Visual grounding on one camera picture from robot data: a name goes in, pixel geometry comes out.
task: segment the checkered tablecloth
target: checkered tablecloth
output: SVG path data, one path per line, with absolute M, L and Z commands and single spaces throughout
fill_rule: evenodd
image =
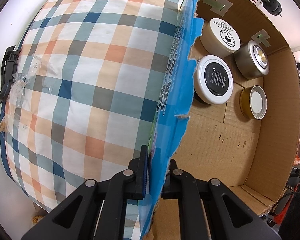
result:
M 43 63 L 22 107 L 2 105 L 0 134 L 7 174 L 39 206 L 52 210 L 85 179 L 110 179 L 148 144 L 182 1 L 48 0 L 39 11 L 18 73 L 33 55 Z M 130 201 L 125 237 L 139 236 Z

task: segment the round black label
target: round black label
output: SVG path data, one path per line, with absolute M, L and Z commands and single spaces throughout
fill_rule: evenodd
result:
M 206 66 L 204 79 L 208 89 L 215 96 L 223 96 L 229 87 L 229 78 L 226 70 L 217 62 L 211 62 Z
M 225 42 L 225 44 L 227 44 L 230 47 L 235 46 L 234 38 L 232 37 L 232 35 L 229 32 L 222 30 L 220 32 L 220 36 L 221 36 L 222 40 Z

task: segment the green tape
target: green tape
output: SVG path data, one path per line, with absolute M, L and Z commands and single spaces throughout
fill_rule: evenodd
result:
M 267 48 L 271 46 L 271 44 L 264 38 L 263 34 L 258 35 L 259 41 L 263 43 Z
M 221 11 L 225 7 L 224 4 L 217 2 L 215 0 L 203 0 L 203 2 L 212 6 L 212 8 L 215 8 L 216 10 L 219 10 L 219 11 Z

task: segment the metal container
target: metal container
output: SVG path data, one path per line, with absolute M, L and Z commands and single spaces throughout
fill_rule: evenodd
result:
M 247 79 L 269 73 L 269 62 L 263 49 L 255 41 L 249 41 L 234 53 L 234 59 L 242 75 Z
M 267 98 L 260 86 L 245 88 L 240 95 L 240 108 L 250 119 L 262 119 L 267 111 Z

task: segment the triangular cutout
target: triangular cutout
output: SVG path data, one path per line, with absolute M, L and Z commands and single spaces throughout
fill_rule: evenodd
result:
M 81 195 L 77 196 L 74 201 L 72 201 L 62 212 L 60 212 L 52 220 L 52 222 L 64 228 L 70 228 L 75 214 L 77 213 L 78 208 L 80 206 L 82 198 L 83 197 Z
M 227 195 L 222 196 L 230 215 L 232 224 L 235 228 L 242 227 L 252 222 L 252 217 L 246 214 L 234 201 Z

